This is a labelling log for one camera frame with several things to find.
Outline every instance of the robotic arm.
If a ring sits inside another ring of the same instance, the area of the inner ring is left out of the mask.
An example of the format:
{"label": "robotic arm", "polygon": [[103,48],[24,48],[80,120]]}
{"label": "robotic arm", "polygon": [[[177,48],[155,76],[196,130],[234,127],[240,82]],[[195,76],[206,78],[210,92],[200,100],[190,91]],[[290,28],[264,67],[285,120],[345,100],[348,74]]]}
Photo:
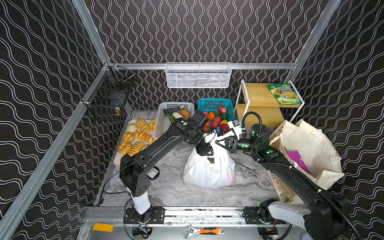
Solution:
{"label": "robotic arm", "polygon": [[[244,124],[245,118],[249,114],[256,115],[260,124],[252,126],[250,139],[241,139],[241,132],[243,137],[246,136]],[[197,153],[201,156],[213,155],[212,147],[209,143],[205,143],[201,132],[207,121],[206,115],[200,111],[197,111],[187,120],[178,118],[172,122],[167,132],[148,148],[132,157],[127,154],[122,157],[120,178],[131,193],[134,208],[142,216],[143,222],[151,214],[151,204],[147,194],[151,185],[151,177],[147,174],[153,171],[153,167],[161,158],[184,141],[195,145]],[[358,239],[361,239],[353,224],[341,211],[346,203],[345,199],[339,196],[332,197],[326,190],[318,187],[294,168],[281,152],[271,147],[266,126],[261,124],[261,118],[258,114],[247,113],[243,118],[242,126],[237,120],[229,122],[228,126],[235,133],[235,136],[217,140],[216,144],[233,153],[238,150],[248,152],[252,159],[279,176],[306,204],[309,211],[304,214],[295,210],[290,211],[290,214],[294,214],[295,217],[299,216],[298,220],[293,222],[295,225],[307,230],[315,240],[337,238],[347,230],[347,226],[355,232]],[[284,212],[282,208],[278,208],[278,204],[271,203],[268,209],[265,208],[264,215],[270,219],[276,218],[292,223],[291,216],[276,214],[277,209]]]}

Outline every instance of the white plastic bag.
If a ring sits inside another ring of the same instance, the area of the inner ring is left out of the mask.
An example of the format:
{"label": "white plastic bag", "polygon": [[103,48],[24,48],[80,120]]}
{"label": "white plastic bag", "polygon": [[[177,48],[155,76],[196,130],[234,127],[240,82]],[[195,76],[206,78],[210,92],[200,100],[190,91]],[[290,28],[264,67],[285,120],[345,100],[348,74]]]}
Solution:
{"label": "white plastic bag", "polygon": [[[331,141],[321,129],[311,126],[302,119],[296,125],[285,120],[271,134],[270,144],[284,154],[295,168],[323,189],[330,188],[344,175],[341,171],[341,158]],[[299,152],[311,174],[288,157],[287,153],[293,151]],[[290,204],[303,203],[280,178],[273,174],[271,177],[281,201]]]}
{"label": "white plastic bag", "polygon": [[[214,137],[211,141],[213,156],[200,156],[194,148],[185,164],[184,181],[210,189],[231,185],[235,178],[235,162],[228,151],[215,144],[215,141],[233,135],[233,132],[229,132],[222,137]],[[208,158],[213,158],[215,163],[211,163]]]}

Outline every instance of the patterned wall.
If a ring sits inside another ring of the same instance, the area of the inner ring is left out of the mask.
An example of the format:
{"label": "patterned wall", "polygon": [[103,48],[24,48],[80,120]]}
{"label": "patterned wall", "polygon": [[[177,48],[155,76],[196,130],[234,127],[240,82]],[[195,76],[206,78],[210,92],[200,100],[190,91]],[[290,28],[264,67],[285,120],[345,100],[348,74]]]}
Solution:
{"label": "patterned wall", "polygon": [[344,0],[295,80],[306,101],[297,120],[322,129],[342,157],[345,176],[330,191],[372,240],[384,239],[383,62],[384,1]]}
{"label": "patterned wall", "polygon": [[291,63],[328,1],[85,2],[115,63]]}
{"label": "patterned wall", "polygon": [[164,71],[139,71],[128,102],[132,109],[156,110],[162,102],[197,103],[200,98],[230,98],[236,102],[240,82],[283,83],[289,70],[234,70],[228,88],[168,88]]}
{"label": "patterned wall", "polygon": [[124,122],[98,122],[88,112],[33,200],[12,239],[76,239],[93,205]]}
{"label": "patterned wall", "polygon": [[70,0],[0,0],[0,219],[101,63]]}

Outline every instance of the black round object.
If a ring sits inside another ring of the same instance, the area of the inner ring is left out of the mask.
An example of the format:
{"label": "black round object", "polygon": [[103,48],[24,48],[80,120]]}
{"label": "black round object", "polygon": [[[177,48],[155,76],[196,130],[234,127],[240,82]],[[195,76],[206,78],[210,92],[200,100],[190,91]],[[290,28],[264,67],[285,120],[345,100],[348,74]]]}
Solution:
{"label": "black round object", "polygon": [[160,170],[159,170],[159,168],[156,167],[156,166],[154,166],[153,168],[156,169],[156,170],[158,171],[158,173],[155,175],[154,178],[151,178],[150,176],[147,175],[147,177],[149,178],[149,180],[155,180],[155,179],[157,179],[157,178],[159,177],[159,175],[160,175]]}

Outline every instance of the white mesh basket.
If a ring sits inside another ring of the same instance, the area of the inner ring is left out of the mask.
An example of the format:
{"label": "white mesh basket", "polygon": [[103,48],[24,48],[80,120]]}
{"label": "white mesh basket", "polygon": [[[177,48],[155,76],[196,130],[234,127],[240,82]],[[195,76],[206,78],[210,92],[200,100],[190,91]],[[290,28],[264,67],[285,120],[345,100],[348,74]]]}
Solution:
{"label": "white mesh basket", "polygon": [[227,88],[230,63],[166,63],[169,88]]}
{"label": "white mesh basket", "polygon": [[155,123],[155,131],[153,133],[153,136],[156,138],[161,137],[170,126],[170,120],[165,117],[165,114],[163,112],[163,109],[171,109],[171,108],[177,108],[184,106],[185,109],[190,111],[191,116],[195,113],[195,106],[193,103],[186,103],[186,102],[163,102],[160,103],[159,109],[157,111],[157,117],[156,117],[156,123]]}

